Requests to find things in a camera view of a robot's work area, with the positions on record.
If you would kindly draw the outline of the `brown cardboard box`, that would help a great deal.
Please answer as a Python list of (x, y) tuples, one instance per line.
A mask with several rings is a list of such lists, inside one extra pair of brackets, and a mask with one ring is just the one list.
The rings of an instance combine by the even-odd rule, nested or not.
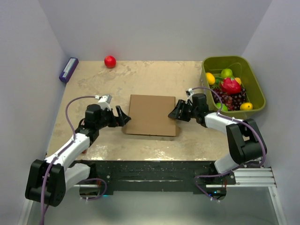
[(131, 95), (128, 115), (131, 121), (123, 132), (127, 135), (176, 137), (180, 128), (168, 117), (175, 108), (172, 96)]

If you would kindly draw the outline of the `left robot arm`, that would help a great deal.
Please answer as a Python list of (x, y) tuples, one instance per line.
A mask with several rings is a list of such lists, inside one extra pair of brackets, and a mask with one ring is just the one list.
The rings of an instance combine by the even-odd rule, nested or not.
[(56, 207), (72, 185), (81, 180), (87, 184), (94, 183), (97, 179), (95, 170), (84, 164), (71, 164), (95, 142), (101, 129), (123, 127), (131, 120), (119, 105), (116, 110), (117, 116), (111, 109), (103, 109), (98, 104), (87, 106), (85, 117), (80, 120), (71, 138), (53, 155), (44, 160), (36, 159), (31, 164), (26, 199)]

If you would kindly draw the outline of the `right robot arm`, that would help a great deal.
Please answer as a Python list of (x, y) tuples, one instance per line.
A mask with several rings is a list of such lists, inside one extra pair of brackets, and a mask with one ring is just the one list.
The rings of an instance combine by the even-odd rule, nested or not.
[(226, 172), (266, 157), (267, 148), (256, 122), (253, 119), (239, 120), (210, 111), (205, 94), (190, 94), (186, 101), (180, 99), (168, 117), (185, 122), (195, 119), (201, 126), (227, 135), (229, 153), (216, 160), (214, 170), (209, 172), (209, 179), (214, 184), (220, 184), (225, 179)]

